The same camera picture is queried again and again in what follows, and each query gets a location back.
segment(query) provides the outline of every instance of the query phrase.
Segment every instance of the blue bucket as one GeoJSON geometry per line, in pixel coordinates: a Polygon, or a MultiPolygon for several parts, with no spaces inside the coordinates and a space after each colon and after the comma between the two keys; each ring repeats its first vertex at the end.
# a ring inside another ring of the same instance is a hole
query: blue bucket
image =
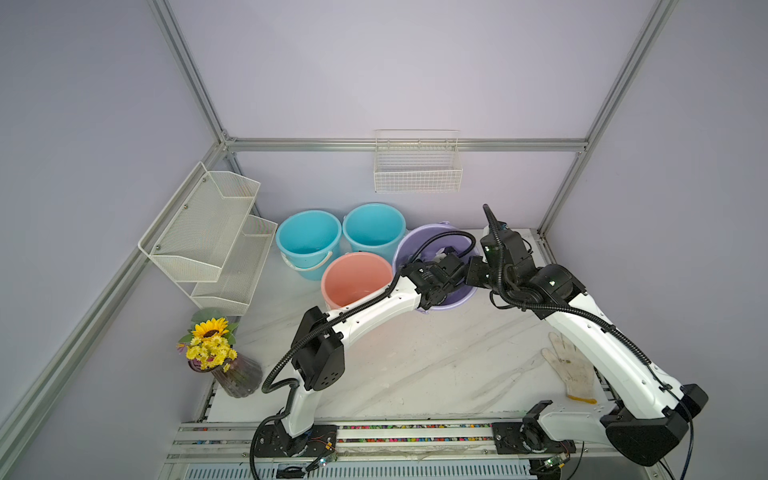
{"type": "Polygon", "coordinates": [[[277,248],[286,265],[309,280],[320,280],[341,254],[341,223],[322,210],[307,210],[289,217],[277,229],[277,248]]]}
{"type": "Polygon", "coordinates": [[[406,219],[389,205],[365,204],[344,217],[343,231],[353,252],[375,253],[391,263],[406,235],[406,219]]]}

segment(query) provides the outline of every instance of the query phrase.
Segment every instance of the white wire basket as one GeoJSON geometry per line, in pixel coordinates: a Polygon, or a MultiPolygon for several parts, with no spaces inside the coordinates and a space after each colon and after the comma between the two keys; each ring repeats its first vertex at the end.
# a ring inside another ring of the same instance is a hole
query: white wire basket
{"type": "Polygon", "coordinates": [[[458,192],[458,131],[377,130],[373,181],[382,194],[458,192]]]}
{"type": "Polygon", "coordinates": [[[139,240],[139,249],[201,309],[212,306],[224,315],[243,315],[277,223],[250,214],[259,182],[228,171],[208,171],[202,164],[190,178],[193,175],[200,179],[183,203],[166,207],[176,209],[171,221],[158,234],[161,225],[155,220],[139,240]]]}
{"type": "Polygon", "coordinates": [[[221,277],[198,283],[190,298],[201,309],[213,306],[227,315],[244,315],[253,299],[277,223],[248,215],[221,277]]]}
{"type": "Polygon", "coordinates": [[[219,280],[259,191],[255,180],[202,168],[203,176],[182,208],[144,251],[174,282],[219,280]]]}

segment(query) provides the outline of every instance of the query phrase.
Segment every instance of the black joint motor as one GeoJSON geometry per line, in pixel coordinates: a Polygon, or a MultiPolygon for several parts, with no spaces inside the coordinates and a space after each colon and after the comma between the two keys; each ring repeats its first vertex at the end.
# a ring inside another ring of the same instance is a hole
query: black joint motor
{"type": "Polygon", "coordinates": [[[421,294],[419,306],[424,310],[445,302],[449,293],[464,284],[466,264],[458,258],[453,248],[448,247],[444,253],[445,257],[440,260],[408,263],[403,270],[402,275],[408,277],[421,294]]]}

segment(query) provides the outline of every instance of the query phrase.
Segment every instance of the white cotton glove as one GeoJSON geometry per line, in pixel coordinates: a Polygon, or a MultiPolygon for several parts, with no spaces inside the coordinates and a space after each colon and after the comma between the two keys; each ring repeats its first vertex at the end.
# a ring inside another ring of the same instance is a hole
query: white cotton glove
{"type": "Polygon", "coordinates": [[[555,332],[549,333],[554,353],[542,349],[541,354],[565,382],[569,399],[595,404],[594,366],[571,341],[555,332]]]}

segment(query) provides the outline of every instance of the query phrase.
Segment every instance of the plastic bucket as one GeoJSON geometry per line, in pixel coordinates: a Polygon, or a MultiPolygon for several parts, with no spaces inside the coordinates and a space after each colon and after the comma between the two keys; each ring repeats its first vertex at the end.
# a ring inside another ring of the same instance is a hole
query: plastic bucket
{"type": "MultiPolygon", "coordinates": [[[[392,273],[394,274],[394,272],[396,272],[398,267],[401,265],[408,263],[411,255],[413,255],[419,249],[419,247],[424,244],[424,242],[429,240],[430,237],[436,235],[437,233],[447,232],[450,230],[457,230],[457,228],[448,222],[430,223],[428,225],[423,225],[406,235],[400,241],[400,245],[397,246],[397,251],[395,252],[395,260],[392,262],[392,273]]],[[[437,255],[438,250],[446,247],[453,247],[456,249],[456,253],[461,253],[463,250],[466,250],[467,247],[469,247],[469,244],[469,238],[460,237],[458,235],[438,238],[424,249],[421,254],[421,259],[432,260],[435,258],[435,255],[437,255]]],[[[469,263],[469,257],[471,257],[473,254],[480,254],[480,252],[477,250],[477,247],[475,247],[474,253],[470,252],[463,256],[462,260],[464,263],[469,263]]],[[[456,308],[457,306],[469,300],[469,298],[475,294],[476,290],[477,288],[474,286],[464,285],[455,292],[450,293],[442,305],[434,306],[429,309],[429,311],[450,310],[451,308],[456,308]]]]}
{"type": "Polygon", "coordinates": [[[277,228],[275,238],[286,265],[309,280],[320,280],[341,254],[341,223],[322,210],[289,217],[277,228]]]}
{"type": "Polygon", "coordinates": [[[394,207],[365,204],[344,217],[344,237],[353,252],[370,252],[391,262],[406,234],[406,219],[394,207]]]}
{"type": "Polygon", "coordinates": [[[337,309],[392,282],[392,266],[378,255],[356,252],[342,255],[323,274],[320,291],[328,308],[337,309]]]}

